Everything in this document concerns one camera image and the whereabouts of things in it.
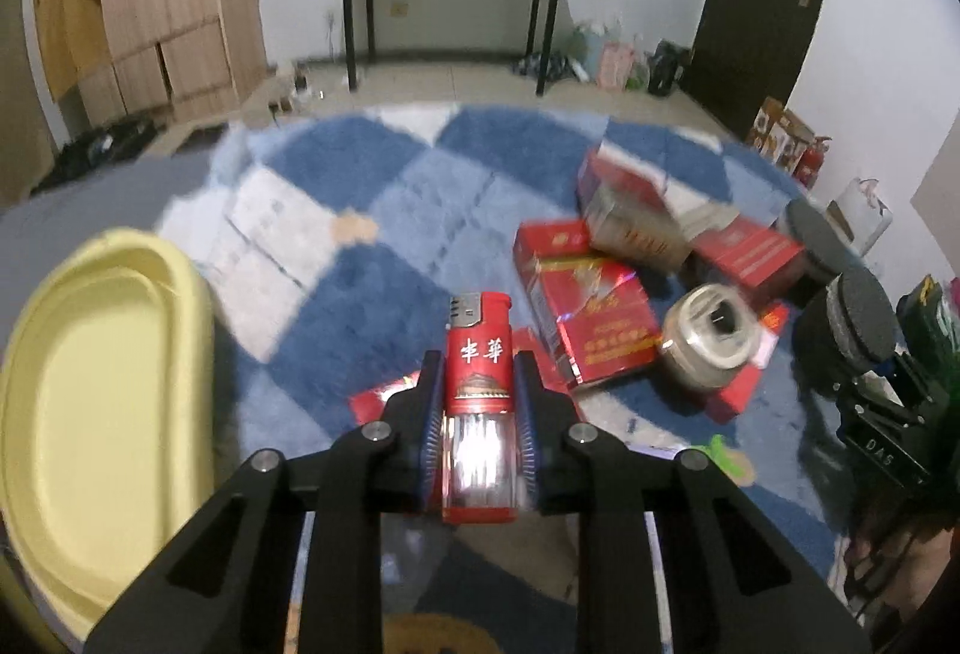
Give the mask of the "red cigarette lighter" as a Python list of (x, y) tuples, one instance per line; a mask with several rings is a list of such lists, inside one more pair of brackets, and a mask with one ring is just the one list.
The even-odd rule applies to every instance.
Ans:
[(503, 524), (517, 511), (511, 298), (451, 300), (444, 355), (441, 511), (446, 523)]

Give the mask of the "red Diamond cigarette pack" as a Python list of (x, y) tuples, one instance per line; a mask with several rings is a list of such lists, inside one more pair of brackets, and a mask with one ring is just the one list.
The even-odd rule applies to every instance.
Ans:
[(568, 388), (651, 367), (661, 328), (633, 267), (590, 246), (581, 220), (517, 228), (514, 266), (545, 347)]

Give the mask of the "yellow plastic tray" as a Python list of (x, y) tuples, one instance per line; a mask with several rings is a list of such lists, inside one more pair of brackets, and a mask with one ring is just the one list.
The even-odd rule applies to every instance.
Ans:
[(84, 640), (213, 491), (212, 298), (153, 233), (88, 239), (37, 287), (2, 368), (2, 516)]

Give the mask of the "silver round ashtray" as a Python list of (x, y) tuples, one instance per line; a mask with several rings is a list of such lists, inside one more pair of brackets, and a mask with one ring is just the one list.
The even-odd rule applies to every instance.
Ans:
[(713, 394), (734, 381), (759, 343), (758, 317), (740, 293), (708, 283), (665, 313), (659, 355), (685, 389)]

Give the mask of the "red cigarette box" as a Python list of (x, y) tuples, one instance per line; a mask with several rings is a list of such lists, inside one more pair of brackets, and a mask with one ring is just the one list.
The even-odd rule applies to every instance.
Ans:
[(805, 272), (805, 250), (790, 236), (737, 215), (692, 241), (695, 278), (737, 290), (759, 313), (794, 287)]

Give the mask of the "blue white checkered rug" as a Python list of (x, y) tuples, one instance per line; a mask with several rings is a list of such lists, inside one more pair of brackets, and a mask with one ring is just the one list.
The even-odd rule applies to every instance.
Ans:
[[(456, 293), (509, 293), (514, 326), (535, 329), (512, 262), (517, 228), (574, 217), (576, 173), (601, 144), (637, 158), (672, 205), (731, 202), (768, 225), (802, 196), (742, 145), (592, 113), (397, 106), (229, 133), (203, 188), (171, 199), (156, 227), (194, 258), (223, 314), (218, 475), (262, 446), (302, 456), (351, 430), (352, 395), (443, 347)], [(576, 399), (630, 448), (704, 449), (829, 586), (843, 524), (825, 521), (800, 455), (822, 448), (817, 438), (838, 448), (838, 420), (797, 389), (792, 328), (727, 425), (652, 371)], [(574, 517), (524, 512), (512, 526), (462, 529), (384, 519), (389, 622), (443, 615), (490, 633), (503, 652), (573, 649)]]

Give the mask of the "red white cigarette carton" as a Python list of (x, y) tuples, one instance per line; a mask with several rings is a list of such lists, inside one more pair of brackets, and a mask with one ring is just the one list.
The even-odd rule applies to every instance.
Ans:
[(576, 194), (594, 250), (664, 274), (680, 271), (698, 236), (726, 230), (740, 215), (679, 183), (651, 181), (604, 147), (584, 157)]

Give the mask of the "red fire extinguisher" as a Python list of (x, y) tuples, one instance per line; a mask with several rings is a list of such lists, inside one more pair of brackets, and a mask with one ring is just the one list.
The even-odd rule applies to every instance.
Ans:
[(832, 139), (829, 137), (817, 137), (814, 142), (804, 150), (804, 154), (800, 157), (793, 171), (794, 179), (797, 183), (802, 184), (804, 188), (812, 189), (814, 187), (818, 175), (820, 175), (820, 170), (822, 170), (828, 149), (830, 149), (830, 144), (832, 144)]

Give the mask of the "black suitcase on floor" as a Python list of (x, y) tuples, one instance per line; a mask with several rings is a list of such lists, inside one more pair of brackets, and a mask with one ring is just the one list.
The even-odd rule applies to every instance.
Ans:
[(83, 179), (105, 166), (137, 160), (161, 129), (149, 118), (127, 118), (94, 127), (60, 150), (52, 168), (32, 186), (29, 197)]

